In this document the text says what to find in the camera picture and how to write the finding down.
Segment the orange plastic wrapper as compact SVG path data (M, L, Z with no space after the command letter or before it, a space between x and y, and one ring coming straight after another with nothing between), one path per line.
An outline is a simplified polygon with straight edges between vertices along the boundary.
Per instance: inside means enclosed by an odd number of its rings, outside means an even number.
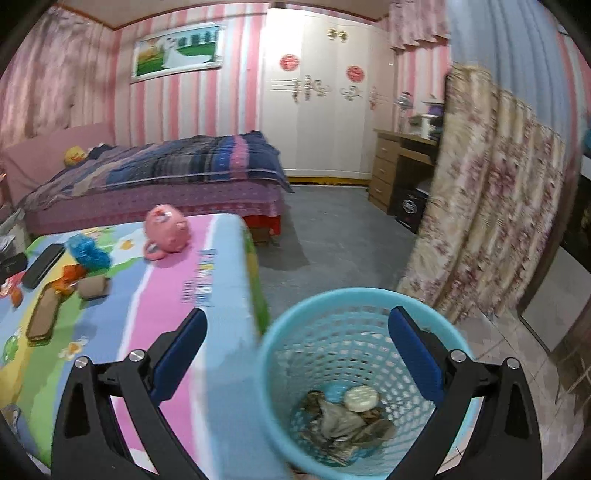
M86 269L79 264L66 265L62 269L62 276L50 283L50 286L58 293L69 296L75 289L78 280L87 274Z

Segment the blue plastic bag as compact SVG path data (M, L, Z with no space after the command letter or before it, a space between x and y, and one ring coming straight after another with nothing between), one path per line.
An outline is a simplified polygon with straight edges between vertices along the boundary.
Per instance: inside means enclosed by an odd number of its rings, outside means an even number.
M78 264L88 272L109 269L111 258L103 249L99 248L96 240L84 234L70 237L66 242L69 253Z

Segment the cardboard tube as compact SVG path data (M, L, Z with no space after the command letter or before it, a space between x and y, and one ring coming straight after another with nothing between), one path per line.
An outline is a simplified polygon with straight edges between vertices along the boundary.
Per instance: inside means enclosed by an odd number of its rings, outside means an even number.
M76 283L76 291L83 300L105 297L110 292L110 278L105 275L82 278Z

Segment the newspaper wrapper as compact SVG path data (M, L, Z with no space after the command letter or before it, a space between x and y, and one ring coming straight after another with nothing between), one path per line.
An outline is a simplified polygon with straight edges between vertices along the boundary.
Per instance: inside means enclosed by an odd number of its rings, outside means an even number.
M332 401L321 390L308 391L291 419L295 440L329 466L352 465L375 453L396 434L381 399L376 408L355 413L342 404L345 392Z

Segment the blue plastic trash basket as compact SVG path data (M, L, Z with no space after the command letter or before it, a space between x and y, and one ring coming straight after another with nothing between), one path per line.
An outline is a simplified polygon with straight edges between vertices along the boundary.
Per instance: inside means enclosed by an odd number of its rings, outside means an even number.
M390 290L346 288L312 296L280 315L263 335L257 360L259 419L283 460L319 479L384 479L396 468L434 411L411 377L388 332L390 311L403 307L449 350L472 352L445 317L420 301ZM332 403L367 385L396 432L348 466L325 458L304 439L308 414L298 409L311 390Z

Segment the black zip case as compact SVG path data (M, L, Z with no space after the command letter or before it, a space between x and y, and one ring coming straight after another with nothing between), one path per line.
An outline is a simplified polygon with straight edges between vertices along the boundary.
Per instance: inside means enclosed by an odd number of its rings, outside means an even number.
M37 259L31 264L22 277L21 284L29 290L35 289L43 278L61 258L65 247L60 243L53 243L43 250Z

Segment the orange fruit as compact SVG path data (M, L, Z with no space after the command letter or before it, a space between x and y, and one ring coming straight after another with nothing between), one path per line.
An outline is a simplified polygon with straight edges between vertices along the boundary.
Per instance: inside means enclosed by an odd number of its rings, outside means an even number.
M15 287L11 292L11 302L14 308L18 308L23 301L23 293L19 287Z

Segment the brown phone case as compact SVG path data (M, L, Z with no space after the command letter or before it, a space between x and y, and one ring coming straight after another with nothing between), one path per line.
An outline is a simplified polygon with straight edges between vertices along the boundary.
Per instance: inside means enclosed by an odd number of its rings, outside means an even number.
M46 285L37 300L26 330L26 338L31 344L51 338L61 302L62 294L52 285Z

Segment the colourful cartoon tablecloth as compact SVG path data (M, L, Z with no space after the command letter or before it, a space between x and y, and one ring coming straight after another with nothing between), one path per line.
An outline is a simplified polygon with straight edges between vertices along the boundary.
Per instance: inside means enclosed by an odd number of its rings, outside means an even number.
M53 335L32 346L26 330L37 290L14 306L19 279L1 289L1 410L42 468L58 404L78 357L96 363L147 349L189 311L204 309L207 332L190 369L162 413L183 447L211 479L287 479L290 468L271 450L257 416L256 349L269 320L259 285L256 249L242 219L193 216L181 252L160 261L142 254L141 223L97 227L89 235L111 259L107 296L62 303Z

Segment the bed with plaid quilt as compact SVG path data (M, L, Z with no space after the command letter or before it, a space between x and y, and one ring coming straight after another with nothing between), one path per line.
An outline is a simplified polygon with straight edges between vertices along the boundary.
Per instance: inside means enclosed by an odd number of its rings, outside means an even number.
M73 146L87 158L67 168ZM115 144L105 123L2 148L1 187L34 235L141 221L157 204L186 215L233 213L277 235L283 195L293 190L262 132L129 147Z

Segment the black box under desk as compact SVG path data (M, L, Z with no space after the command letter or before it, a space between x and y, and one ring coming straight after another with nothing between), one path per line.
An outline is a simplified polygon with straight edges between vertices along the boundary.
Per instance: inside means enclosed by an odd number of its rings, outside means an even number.
M417 233L427 206L429 195L419 189L404 189L394 201L394 217L413 233Z

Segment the floral curtain right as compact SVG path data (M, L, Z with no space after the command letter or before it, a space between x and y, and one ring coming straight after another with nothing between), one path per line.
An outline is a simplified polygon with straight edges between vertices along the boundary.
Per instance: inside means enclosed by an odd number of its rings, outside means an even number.
M590 71L539 1L449 1L430 197L398 290L451 322L513 307L581 153Z

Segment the framed wedding photo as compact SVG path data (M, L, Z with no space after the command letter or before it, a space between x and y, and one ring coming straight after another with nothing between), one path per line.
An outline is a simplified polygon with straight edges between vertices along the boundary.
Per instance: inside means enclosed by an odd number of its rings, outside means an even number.
M130 81L219 69L223 64L225 25L191 24L146 35L135 41Z

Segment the wooden desk with drawers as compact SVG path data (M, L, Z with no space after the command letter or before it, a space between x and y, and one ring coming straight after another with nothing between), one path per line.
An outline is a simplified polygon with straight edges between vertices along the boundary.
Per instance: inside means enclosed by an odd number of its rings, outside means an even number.
M415 188L435 171L438 143L418 135L375 130L377 143L369 201L388 215L403 190Z

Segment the white wardrobe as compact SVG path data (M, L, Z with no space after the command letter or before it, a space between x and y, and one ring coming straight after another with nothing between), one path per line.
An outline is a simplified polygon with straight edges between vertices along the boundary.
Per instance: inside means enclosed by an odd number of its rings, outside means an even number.
M379 128L393 118L387 32L300 9L271 8L263 32L260 130L290 178L367 180Z

